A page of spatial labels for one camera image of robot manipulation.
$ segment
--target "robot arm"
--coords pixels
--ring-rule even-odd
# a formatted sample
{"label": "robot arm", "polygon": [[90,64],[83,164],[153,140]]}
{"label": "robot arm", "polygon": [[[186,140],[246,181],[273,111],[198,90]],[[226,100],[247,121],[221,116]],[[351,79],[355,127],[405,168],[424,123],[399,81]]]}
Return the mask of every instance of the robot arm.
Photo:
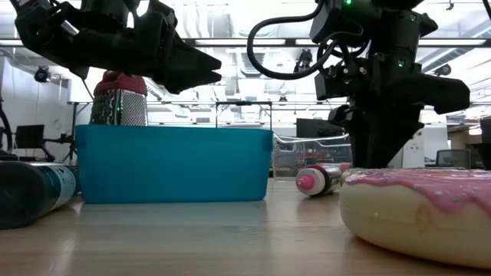
{"label": "robot arm", "polygon": [[[29,50],[85,79],[89,67],[152,77],[173,94],[221,80],[221,62],[185,44],[174,10],[150,0],[82,0],[80,9],[55,0],[11,0],[15,26]],[[134,28],[127,28],[129,13]]]}
{"label": "robot arm", "polygon": [[[330,112],[329,121],[349,133],[354,166],[384,168],[423,127],[419,119],[425,105],[438,114],[470,105],[470,90],[461,80],[422,74],[415,62],[419,39],[438,29],[428,15],[411,11],[422,1],[316,0],[318,7],[310,15],[257,24],[249,34],[248,56],[259,72],[272,78],[294,80],[318,71],[318,100],[348,98],[348,104]],[[261,28],[310,19],[310,38],[319,44],[316,64],[282,74],[255,60],[252,43]],[[359,49],[349,52],[348,47]],[[367,56],[358,57],[365,49]],[[330,55],[341,62],[323,68]]]}

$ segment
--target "pink frosting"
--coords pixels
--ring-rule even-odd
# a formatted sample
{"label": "pink frosting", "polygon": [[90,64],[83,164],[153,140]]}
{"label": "pink frosting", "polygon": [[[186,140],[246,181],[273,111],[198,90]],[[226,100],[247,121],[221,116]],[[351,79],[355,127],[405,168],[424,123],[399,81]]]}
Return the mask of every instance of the pink frosting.
{"label": "pink frosting", "polygon": [[458,169],[370,169],[346,178],[346,184],[402,185],[454,213],[473,202],[491,216],[491,172]]}

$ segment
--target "computer monitor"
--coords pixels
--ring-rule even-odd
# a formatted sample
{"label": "computer monitor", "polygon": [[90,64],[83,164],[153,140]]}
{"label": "computer monitor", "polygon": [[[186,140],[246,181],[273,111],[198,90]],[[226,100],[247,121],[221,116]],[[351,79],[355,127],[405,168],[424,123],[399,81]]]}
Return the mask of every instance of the computer monitor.
{"label": "computer monitor", "polygon": [[15,144],[18,149],[40,149],[44,145],[44,125],[17,126]]}
{"label": "computer monitor", "polygon": [[298,138],[322,138],[343,135],[343,128],[320,119],[297,119]]}

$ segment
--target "table surface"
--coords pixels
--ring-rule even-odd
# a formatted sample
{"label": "table surface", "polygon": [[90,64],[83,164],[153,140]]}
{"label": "table surface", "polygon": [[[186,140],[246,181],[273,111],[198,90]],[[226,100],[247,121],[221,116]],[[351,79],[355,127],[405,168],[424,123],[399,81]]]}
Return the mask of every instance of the table surface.
{"label": "table surface", "polygon": [[0,275],[485,275],[368,244],[338,194],[271,181],[262,202],[85,205],[0,232]]}

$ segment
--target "cheese grater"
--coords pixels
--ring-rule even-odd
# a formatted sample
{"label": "cheese grater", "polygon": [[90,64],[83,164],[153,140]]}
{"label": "cheese grater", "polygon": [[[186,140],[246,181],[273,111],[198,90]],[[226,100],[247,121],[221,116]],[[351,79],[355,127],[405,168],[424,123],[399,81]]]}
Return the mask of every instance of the cheese grater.
{"label": "cheese grater", "polygon": [[90,124],[146,126],[147,86],[140,76],[104,73],[94,90]]}

